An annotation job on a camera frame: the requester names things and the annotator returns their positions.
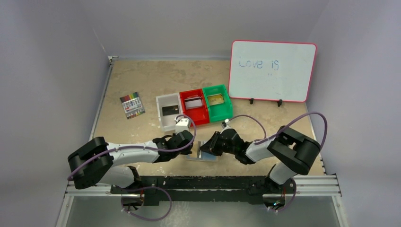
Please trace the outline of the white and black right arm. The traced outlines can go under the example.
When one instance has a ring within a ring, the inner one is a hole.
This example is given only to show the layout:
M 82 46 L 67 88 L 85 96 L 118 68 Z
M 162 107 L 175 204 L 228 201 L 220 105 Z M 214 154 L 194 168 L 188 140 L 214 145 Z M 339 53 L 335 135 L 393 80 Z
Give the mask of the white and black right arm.
M 283 185 L 295 175 L 307 175 L 321 151 L 321 145 L 314 139 L 292 129 L 284 128 L 273 140 L 257 144 L 243 140 L 237 131 L 229 126 L 200 146 L 200 151 L 214 156 L 232 154 L 244 165 L 255 164 L 265 158 L 276 157 L 279 162 L 268 174 L 268 179 Z

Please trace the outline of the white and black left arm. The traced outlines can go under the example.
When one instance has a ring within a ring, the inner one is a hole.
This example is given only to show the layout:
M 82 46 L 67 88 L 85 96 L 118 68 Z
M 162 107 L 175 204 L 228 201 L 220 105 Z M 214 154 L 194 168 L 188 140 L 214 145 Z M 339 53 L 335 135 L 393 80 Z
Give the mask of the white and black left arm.
M 76 189 L 104 183 L 107 177 L 111 184 L 128 187 L 139 176 L 134 168 L 118 170 L 119 166 L 168 162 L 180 154 L 190 154 L 195 136 L 196 132 L 184 130 L 140 144 L 108 143 L 104 137 L 95 137 L 68 156 L 71 173 L 67 180 L 73 181 Z

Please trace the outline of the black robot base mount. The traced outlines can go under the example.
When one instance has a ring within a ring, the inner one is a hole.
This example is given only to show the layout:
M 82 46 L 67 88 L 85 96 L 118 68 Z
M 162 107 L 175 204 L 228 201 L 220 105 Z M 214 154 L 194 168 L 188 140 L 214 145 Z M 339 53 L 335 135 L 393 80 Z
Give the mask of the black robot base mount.
M 251 205 L 283 206 L 286 196 L 295 191 L 295 180 L 279 184 L 272 175 L 245 176 L 163 176 L 143 175 L 134 171 L 127 185 L 113 183 L 112 194 L 121 194 L 130 202 L 145 206 L 162 201 L 246 202 Z

